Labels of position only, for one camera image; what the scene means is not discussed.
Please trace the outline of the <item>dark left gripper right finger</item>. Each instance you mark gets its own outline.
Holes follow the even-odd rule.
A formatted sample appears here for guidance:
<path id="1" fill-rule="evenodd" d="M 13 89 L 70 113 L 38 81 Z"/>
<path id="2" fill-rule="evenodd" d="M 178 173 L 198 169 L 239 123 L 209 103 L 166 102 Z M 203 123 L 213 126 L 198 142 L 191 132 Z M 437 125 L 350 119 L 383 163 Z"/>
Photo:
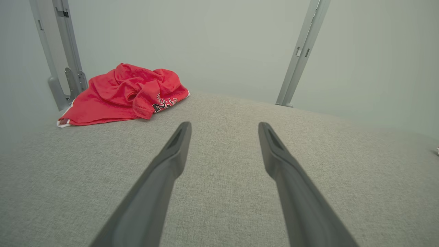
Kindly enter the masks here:
<path id="1" fill-rule="evenodd" d="M 258 125 L 265 170 L 276 182 L 290 246 L 357 247 L 351 233 L 267 122 Z"/>

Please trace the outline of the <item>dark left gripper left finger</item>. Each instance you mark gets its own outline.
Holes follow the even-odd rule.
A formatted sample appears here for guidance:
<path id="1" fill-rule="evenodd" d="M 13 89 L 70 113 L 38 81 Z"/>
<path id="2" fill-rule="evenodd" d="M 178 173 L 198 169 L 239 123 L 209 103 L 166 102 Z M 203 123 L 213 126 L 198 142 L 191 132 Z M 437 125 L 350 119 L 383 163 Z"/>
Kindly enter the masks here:
<path id="1" fill-rule="evenodd" d="M 182 174 L 192 125 L 182 122 L 92 242 L 92 247 L 158 247 L 171 192 Z"/>

